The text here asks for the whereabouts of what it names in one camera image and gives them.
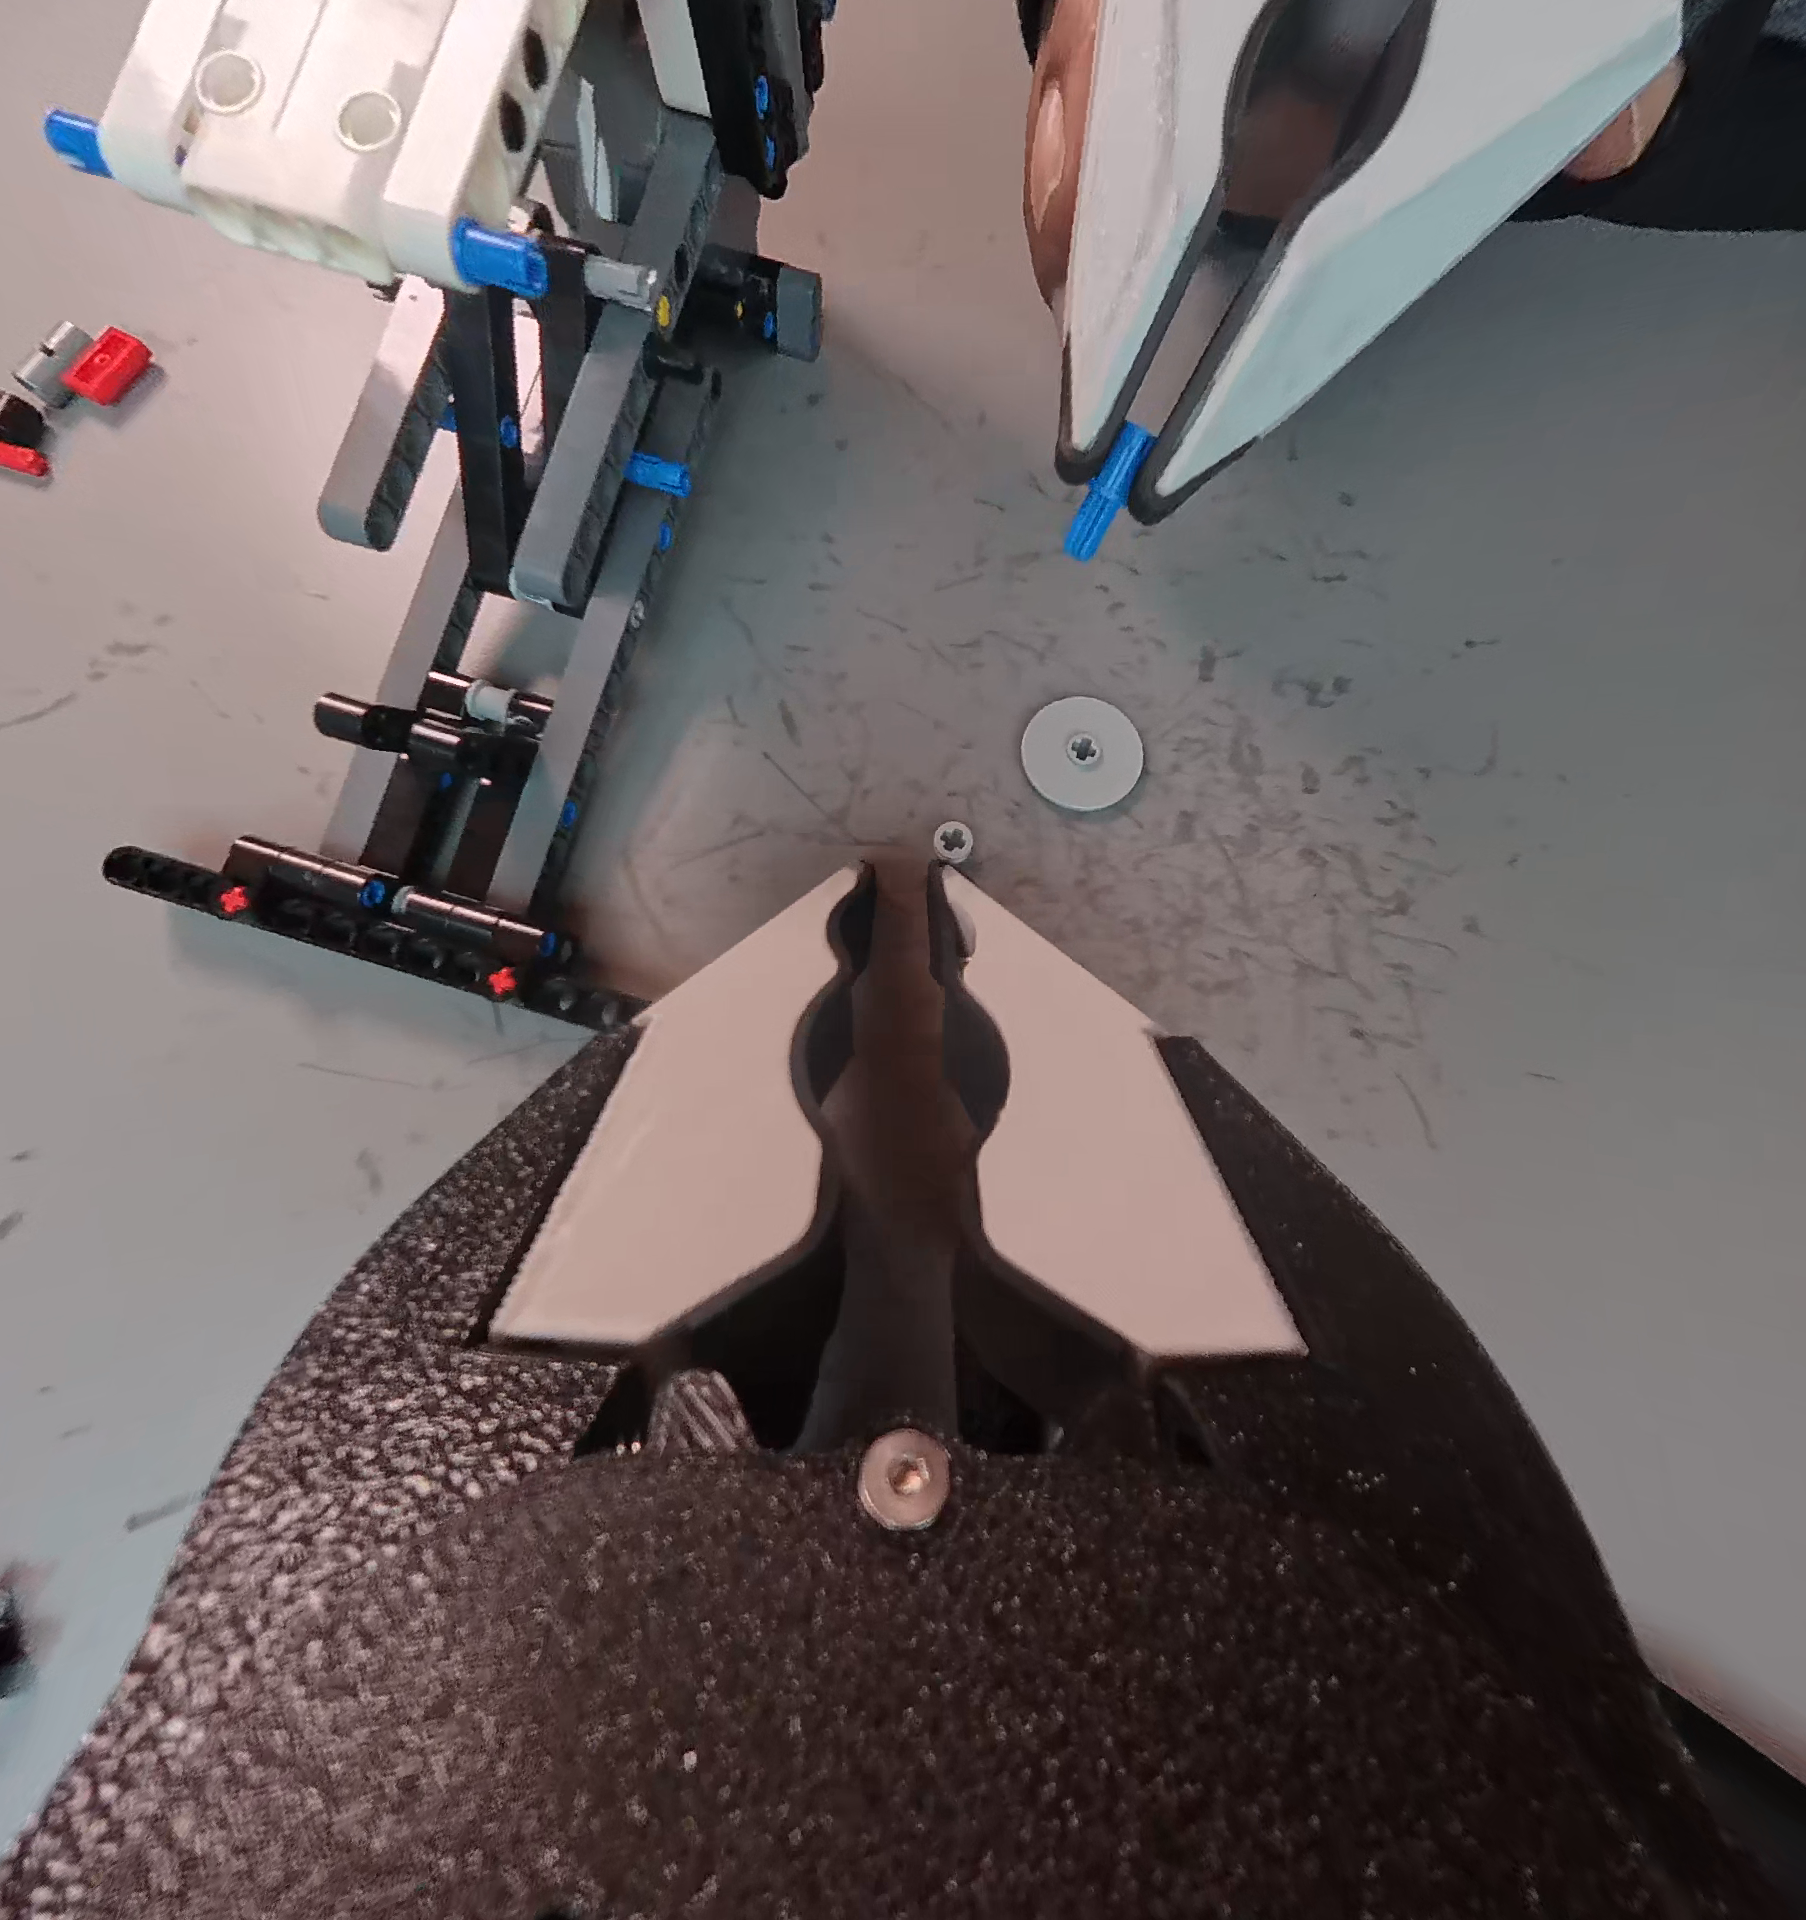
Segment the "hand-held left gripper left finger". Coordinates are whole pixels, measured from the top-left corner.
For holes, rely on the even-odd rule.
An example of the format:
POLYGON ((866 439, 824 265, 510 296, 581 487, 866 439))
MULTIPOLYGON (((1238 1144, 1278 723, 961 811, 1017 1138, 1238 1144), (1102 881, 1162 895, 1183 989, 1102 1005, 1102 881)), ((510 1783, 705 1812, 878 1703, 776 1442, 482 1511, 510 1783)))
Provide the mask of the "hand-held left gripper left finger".
POLYGON ((843 867, 645 1008, 500 1286, 486 1340, 610 1363, 590 1448, 671 1385, 725 1384, 792 1448, 843 1310, 843 1166, 821 1107, 853 1053, 871 866, 843 867))

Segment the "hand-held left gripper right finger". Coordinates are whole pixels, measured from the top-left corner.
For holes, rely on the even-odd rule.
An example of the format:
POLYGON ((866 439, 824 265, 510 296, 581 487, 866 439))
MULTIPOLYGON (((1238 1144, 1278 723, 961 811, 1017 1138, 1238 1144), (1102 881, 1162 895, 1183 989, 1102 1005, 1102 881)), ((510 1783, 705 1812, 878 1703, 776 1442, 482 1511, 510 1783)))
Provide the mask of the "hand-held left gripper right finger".
POLYGON ((1156 1023, 953 867, 925 880, 970 1129, 953 1313, 978 1448, 1159 1448, 1160 1388, 1308 1357, 1156 1023))

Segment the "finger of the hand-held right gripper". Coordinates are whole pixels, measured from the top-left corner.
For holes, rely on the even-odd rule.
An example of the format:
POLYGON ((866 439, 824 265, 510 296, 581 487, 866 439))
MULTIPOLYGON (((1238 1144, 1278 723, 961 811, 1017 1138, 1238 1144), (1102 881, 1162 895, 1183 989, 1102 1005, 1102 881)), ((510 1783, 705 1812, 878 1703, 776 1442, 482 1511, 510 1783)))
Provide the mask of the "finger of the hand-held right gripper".
POLYGON ((1102 2, 1059 329, 1056 467, 1120 425, 1165 432, 1243 271, 1226 262, 1229 138, 1272 19, 1259 2, 1102 2))
POLYGON ((1675 2, 1413 3, 1379 99, 1221 313, 1132 487, 1155 524, 1287 421, 1676 58, 1675 2))

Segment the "blue toy pin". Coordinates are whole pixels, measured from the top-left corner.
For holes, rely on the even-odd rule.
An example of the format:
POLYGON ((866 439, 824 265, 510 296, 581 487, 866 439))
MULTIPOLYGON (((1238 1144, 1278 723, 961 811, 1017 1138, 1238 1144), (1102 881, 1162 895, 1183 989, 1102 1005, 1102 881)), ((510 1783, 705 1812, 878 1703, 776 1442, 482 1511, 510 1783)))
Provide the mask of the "blue toy pin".
POLYGON ((1095 558, 1115 518, 1125 514, 1136 472, 1153 448, 1155 437, 1144 426, 1133 421, 1120 425, 1065 531, 1062 554, 1068 560, 1085 564, 1095 558))

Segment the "grey round toy disc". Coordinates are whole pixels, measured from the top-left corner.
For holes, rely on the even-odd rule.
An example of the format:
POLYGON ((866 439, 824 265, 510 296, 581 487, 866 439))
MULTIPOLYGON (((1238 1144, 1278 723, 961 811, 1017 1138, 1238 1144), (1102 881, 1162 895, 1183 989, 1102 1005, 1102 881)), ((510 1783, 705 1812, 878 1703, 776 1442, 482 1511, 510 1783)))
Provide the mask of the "grey round toy disc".
POLYGON ((1108 700, 1065 694, 1038 708, 1017 742, 1023 778, 1038 799, 1068 814, 1124 804, 1145 767, 1132 720, 1108 700))

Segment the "white black toy truck chassis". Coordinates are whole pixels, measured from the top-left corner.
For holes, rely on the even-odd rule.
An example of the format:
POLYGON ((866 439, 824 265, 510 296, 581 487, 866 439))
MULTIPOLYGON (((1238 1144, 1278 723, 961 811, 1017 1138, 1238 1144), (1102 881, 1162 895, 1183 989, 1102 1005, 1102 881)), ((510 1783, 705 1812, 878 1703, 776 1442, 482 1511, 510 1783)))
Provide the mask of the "white black toy truck chassis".
POLYGON ((754 216, 809 150, 832 3, 159 2, 74 171, 390 300, 318 499, 386 552, 457 477, 314 851, 119 846, 102 878, 493 1005, 614 1029, 559 922, 595 764, 730 350, 811 361, 821 282, 754 216))

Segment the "person's right forearm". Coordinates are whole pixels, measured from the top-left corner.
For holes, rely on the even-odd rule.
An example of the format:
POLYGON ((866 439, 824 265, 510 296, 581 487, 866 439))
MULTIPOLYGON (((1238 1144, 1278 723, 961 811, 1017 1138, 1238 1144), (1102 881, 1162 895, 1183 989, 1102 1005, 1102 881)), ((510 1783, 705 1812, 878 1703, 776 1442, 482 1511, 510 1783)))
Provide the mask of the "person's right forearm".
POLYGON ((1515 221, 1806 233, 1806 2, 1682 2, 1682 44, 1515 221))

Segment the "grey desk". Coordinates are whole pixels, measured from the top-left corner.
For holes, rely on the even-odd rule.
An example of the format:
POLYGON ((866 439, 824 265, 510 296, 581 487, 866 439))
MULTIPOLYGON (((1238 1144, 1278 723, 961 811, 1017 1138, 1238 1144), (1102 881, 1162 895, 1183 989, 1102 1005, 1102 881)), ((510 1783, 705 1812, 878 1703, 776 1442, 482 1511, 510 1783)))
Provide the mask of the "grey desk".
MULTIPOLYGON (((386 312, 71 173, 137 3, 0 3, 0 379, 156 374, 0 475, 0 1853, 267 1372, 576 1037, 129 896, 309 844, 454 481, 316 498, 386 312)), ((1235 1072, 1471 1319, 1675 1678, 1806 1764, 1806 234, 1512 227, 1278 439, 1072 564, 1011 3, 843 3, 750 361, 576 870, 651 994, 861 851, 980 881, 1235 1072), (1085 694, 1145 767, 1035 797, 1085 694)))

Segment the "person's right hand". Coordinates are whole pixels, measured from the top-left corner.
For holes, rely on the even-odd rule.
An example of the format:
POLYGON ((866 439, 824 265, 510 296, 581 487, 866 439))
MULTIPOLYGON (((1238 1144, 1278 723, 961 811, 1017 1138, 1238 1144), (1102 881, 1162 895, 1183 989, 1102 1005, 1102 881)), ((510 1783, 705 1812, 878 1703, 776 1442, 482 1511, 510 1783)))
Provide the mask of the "person's right hand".
MULTIPOLYGON (((1034 282, 1056 322, 1060 322, 1073 243, 1084 123, 1101 14, 1101 2, 1017 7, 1025 49, 1031 57, 1022 212, 1034 282)), ((1675 106, 1682 78, 1682 57, 1676 57, 1563 165, 1557 178, 1600 183, 1635 166, 1675 106)))

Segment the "pile of red white parts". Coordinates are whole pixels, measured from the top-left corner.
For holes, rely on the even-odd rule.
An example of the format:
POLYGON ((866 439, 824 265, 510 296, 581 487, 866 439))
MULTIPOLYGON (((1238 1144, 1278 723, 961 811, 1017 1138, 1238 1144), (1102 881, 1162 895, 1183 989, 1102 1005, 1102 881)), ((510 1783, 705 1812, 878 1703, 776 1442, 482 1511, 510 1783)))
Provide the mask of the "pile of red white parts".
POLYGON ((152 350, 122 329, 89 334, 72 322, 50 329, 0 383, 0 472, 45 483, 58 418, 83 403, 110 412, 152 372, 152 350))

